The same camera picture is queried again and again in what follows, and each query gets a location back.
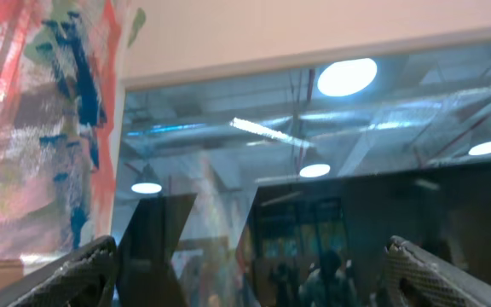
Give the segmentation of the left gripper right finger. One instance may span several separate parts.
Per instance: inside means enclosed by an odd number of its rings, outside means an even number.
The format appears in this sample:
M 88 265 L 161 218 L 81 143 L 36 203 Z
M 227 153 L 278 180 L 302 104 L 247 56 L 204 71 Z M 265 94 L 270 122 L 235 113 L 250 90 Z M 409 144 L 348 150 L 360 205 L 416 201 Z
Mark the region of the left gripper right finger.
M 399 236 L 384 248 L 394 306 L 491 307 L 491 286 Z

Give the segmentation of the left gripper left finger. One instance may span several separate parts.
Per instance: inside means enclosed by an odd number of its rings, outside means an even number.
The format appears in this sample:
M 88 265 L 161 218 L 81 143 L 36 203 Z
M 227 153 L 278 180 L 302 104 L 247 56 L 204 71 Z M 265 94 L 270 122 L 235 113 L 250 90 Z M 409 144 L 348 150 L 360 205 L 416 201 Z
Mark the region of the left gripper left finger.
M 110 235 L 56 259 L 0 290 L 0 307 L 110 307 L 118 274 Z

